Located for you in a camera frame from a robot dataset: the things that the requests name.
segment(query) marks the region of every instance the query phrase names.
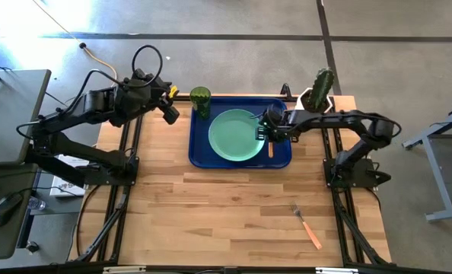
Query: plastic bottle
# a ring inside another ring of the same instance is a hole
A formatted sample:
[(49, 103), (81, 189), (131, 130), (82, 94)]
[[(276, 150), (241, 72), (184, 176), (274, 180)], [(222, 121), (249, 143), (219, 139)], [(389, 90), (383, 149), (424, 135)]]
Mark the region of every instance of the plastic bottle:
[(44, 210), (46, 207), (46, 203), (38, 198), (35, 198), (33, 196), (30, 196), (30, 200), (28, 201), (28, 208), (29, 209), (35, 209), (35, 210)]

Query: white cord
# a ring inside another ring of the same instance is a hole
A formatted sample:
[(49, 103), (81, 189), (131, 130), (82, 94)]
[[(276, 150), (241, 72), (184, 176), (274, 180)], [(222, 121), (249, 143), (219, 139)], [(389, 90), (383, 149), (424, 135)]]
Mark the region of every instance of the white cord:
[[(38, 6), (38, 8), (40, 8), (43, 12), (45, 12), (45, 14), (47, 14), (50, 19), (52, 19), (54, 22), (56, 22), (56, 24), (59, 25), (59, 27), (61, 27), (70, 37), (74, 38), (76, 41), (79, 42), (79, 44), (82, 43), (82, 41), (80, 41), (77, 37), (75, 37), (74, 35), (72, 35), (67, 29), (64, 28), (64, 26), (62, 26), (59, 22), (57, 22), (57, 20), (55, 18), (52, 17), (52, 15), (50, 15), (44, 8), (42, 8), (42, 6), (40, 6), (36, 0), (31, 0), (33, 1), (33, 3), (35, 3), (35, 5)], [(87, 48), (87, 47), (83, 47), (82, 48), (92, 59), (96, 60), (97, 62), (99, 62), (100, 64), (105, 65), (106, 67), (110, 68), (113, 71), (114, 74), (114, 78), (118, 81), (118, 73), (116, 72), (116, 70), (114, 69), (114, 67), (112, 67), (112, 65), (106, 63), (105, 61), (97, 58), (96, 56), (94, 56), (91, 51)]]

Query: orange utensil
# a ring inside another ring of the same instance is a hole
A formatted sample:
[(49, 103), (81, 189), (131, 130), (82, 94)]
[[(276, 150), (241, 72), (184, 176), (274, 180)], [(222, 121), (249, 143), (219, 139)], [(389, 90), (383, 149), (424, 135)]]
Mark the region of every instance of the orange utensil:
[(302, 224), (304, 225), (305, 230), (307, 231), (307, 234), (309, 234), (309, 238), (314, 243), (314, 246), (319, 250), (323, 248), (323, 246), (320, 244), (319, 240), (317, 240), (316, 235), (312, 232), (312, 230), (309, 228), (309, 225), (304, 221), (304, 218), (302, 218), (301, 210), (297, 207), (297, 204), (295, 202), (290, 203), (290, 207), (294, 214), (299, 217), (299, 219), (302, 221)]
[(273, 158), (273, 143), (269, 142), (269, 158)]

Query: orange handle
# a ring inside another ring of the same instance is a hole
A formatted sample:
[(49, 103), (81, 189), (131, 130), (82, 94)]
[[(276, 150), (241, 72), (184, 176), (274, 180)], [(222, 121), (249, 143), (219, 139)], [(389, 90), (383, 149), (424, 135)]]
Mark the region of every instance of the orange handle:
[(273, 158), (273, 143), (269, 142), (269, 158)]
[(316, 246), (316, 248), (319, 250), (321, 248), (323, 248), (323, 246), (320, 244), (319, 240), (317, 240), (316, 235), (314, 235), (314, 233), (312, 232), (312, 230), (309, 228), (309, 226), (307, 225), (307, 223), (305, 221), (302, 222), (302, 224), (304, 224), (305, 230), (307, 231), (307, 233), (309, 234), (310, 239), (312, 240), (312, 242), (314, 243), (314, 245)]

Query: orange-handled fork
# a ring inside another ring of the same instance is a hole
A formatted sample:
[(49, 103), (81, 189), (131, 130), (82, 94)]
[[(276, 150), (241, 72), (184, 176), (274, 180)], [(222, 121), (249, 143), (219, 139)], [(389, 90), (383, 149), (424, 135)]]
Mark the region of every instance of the orange-handled fork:
[(307, 231), (307, 233), (309, 234), (309, 238), (312, 240), (312, 242), (314, 243), (314, 246), (316, 246), (316, 248), (319, 250), (321, 248), (323, 248), (323, 246), (320, 244), (319, 240), (317, 240), (316, 235), (312, 232), (312, 230), (309, 228), (309, 226), (307, 225), (307, 223), (304, 221), (304, 218), (302, 218), (302, 214), (301, 214), (301, 210), (299, 210), (299, 208), (297, 207), (297, 204), (295, 202), (291, 202), (290, 203), (290, 208), (292, 209), (292, 211), (294, 212), (294, 214), (299, 217), (299, 219), (302, 221), (302, 224), (304, 225), (305, 230)]

